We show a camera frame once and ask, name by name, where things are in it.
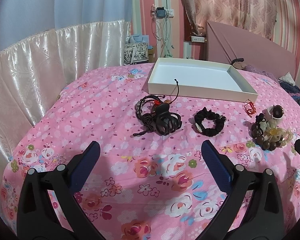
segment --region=blue gripper pad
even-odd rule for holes
[[[206,140],[202,143],[201,154],[219,189],[222,192],[230,194],[232,190],[233,176],[230,174],[228,168],[226,168],[226,166],[223,164],[219,157],[220,154],[209,140]]]
[[[79,162],[74,167],[70,174],[69,190],[73,195],[76,192],[82,190],[88,176],[90,175],[94,165],[100,157],[100,145],[96,141],[92,141],[82,155],[74,156],[78,157]]]

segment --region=pink patterned window curtain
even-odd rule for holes
[[[206,21],[233,25],[271,39],[276,0],[183,0],[192,32],[205,34]]]

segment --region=bedsheet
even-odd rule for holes
[[[100,143],[101,156],[75,198],[107,240],[195,239],[204,230],[226,198],[202,159],[201,144],[206,139],[234,164],[251,171],[271,168],[282,197],[285,226],[294,225],[300,217],[300,156],[293,143],[273,152],[255,145],[248,132],[255,115],[250,118],[245,113],[244,103],[178,97],[171,109],[182,116],[180,130],[167,136],[155,132],[132,136],[142,130],[135,104],[147,94],[152,67],[141,64],[86,73],[68,85],[29,130],[13,152],[1,188],[2,208],[15,231],[27,170],[53,170],[93,140]],[[280,104],[285,110],[280,126],[292,129],[293,142],[300,138],[298,104],[270,78],[240,73],[259,94],[257,113]],[[223,131],[212,138],[194,128],[194,115],[204,106],[227,117]],[[203,124],[211,127],[210,122]],[[54,193],[49,194],[61,224],[69,228]],[[240,224],[250,197],[247,193],[232,228]]]

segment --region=pink headboard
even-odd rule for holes
[[[206,24],[207,60],[231,64],[236,58],[244,58],[247,65],[267,71],[280,78],[287,72],[295,78],[296,57],[293,53],[249,31],[210,22]]]

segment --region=black hair scrunchie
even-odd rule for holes
[[[215,120],[215,128],[205,128],[202,124],[202,121],[205,118],[207,118],[208,120]],[[194,121],[200,133],[208,137],[213,137],[222,131],[226,122],[226,117],[216,114],[211,110],[208,111],[207,108],[204,107],[202,110],[196,113],[196,115],[194,116]]]

